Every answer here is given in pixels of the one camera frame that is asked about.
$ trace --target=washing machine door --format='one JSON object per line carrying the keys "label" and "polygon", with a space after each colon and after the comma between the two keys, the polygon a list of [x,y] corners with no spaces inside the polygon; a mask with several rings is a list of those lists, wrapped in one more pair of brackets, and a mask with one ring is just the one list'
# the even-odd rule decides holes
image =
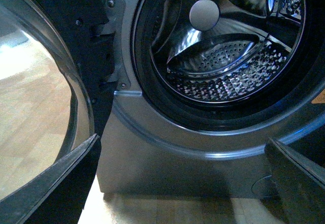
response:
{"label": "washing machine door", "polygon": [[78,222],[112,106],[113,36],[101,0],[0,0],[1,223]]}

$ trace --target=wooden floor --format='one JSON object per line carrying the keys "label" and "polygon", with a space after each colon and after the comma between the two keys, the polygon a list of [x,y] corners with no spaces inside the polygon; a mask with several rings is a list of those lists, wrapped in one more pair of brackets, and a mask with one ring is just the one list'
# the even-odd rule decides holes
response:
{"label": "wooden floor", "polygon": [[39,43],[0,52],[0,199],[53,164],[70,99],[68,83]]}
{"label": "wooden floor", "polygon": [[103,194],[97,179],[78,224],[283,224],[279,200]]}

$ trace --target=washing machine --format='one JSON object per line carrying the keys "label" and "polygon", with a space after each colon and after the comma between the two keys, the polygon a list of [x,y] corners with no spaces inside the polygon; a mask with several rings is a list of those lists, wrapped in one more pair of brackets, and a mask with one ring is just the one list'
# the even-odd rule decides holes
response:
{"label": "washing machine", "polygon": [[77,223],[95,173],[104,193],[267,198],[271,165],[281,189],[277,164],[323,165],[324,3],[0,0],[1,52],[34,42],[71,90],[57,159],[1,222]]}
{"label": "washing machine", "polygon": [[269,138],[324,160],[324,0],[103,1],[119,28],[102,192],[274,196]]}

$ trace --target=sticker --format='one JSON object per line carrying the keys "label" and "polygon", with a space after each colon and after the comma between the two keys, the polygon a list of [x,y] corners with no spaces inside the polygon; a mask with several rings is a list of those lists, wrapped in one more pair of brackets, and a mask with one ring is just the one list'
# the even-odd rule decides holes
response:
{"label": "sticker", "polygon": [[311,103],[312,104],[325,104],[325,89]]}

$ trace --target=round cap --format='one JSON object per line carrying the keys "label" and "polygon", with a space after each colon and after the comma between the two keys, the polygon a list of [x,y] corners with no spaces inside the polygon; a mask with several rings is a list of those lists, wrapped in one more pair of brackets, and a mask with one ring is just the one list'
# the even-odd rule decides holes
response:
{"label": "round cap", "polygon": [[189,12],[192,26],[199,31],[212,29],[217,24],[219,16],[219,7],[211,0],[197,1]]}

